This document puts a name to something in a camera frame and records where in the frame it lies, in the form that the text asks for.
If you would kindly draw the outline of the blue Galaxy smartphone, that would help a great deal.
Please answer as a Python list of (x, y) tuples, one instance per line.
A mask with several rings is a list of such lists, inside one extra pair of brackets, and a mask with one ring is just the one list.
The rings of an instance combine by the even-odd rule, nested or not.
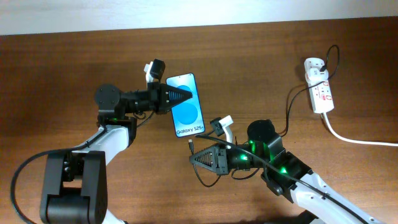
[(205, 132), (205, 124), (193, 73), (169, 77), (166, 84), (192, 93), (192, 97), (172, 108), (176, 137), (182, 138)]

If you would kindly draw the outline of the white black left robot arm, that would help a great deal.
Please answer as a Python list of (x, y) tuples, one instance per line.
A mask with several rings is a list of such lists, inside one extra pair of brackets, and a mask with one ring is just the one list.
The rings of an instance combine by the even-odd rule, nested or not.
[(106, 166), (135, 140), (134, 113), (165, 114), (192, 96), (160, 82), (129, 92), (101, 85), (95, 93), (98, 132), (77, 147), (47, 157), (40, 219), (44, 223), (122, 223), (108, 210)]

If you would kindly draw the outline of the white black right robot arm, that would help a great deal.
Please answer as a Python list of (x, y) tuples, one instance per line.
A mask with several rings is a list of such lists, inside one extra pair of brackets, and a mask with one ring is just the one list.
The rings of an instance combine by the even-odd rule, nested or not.
[(202, 167), (217, 176), (237, 170), (262, 170), (261, 179), (276, 196), (304, 209), (295, 219), (299, 223), (380, 223), (338, 192), (333, 190), (312, 168), (287, 151), (271, 120), (257, 120), (247, 128), (245, 144), (232, 142), (229, 127), (217, 124), (217, 135), (201, 135), (214, 141), (210, 147), (192, 152), (193, 167)]

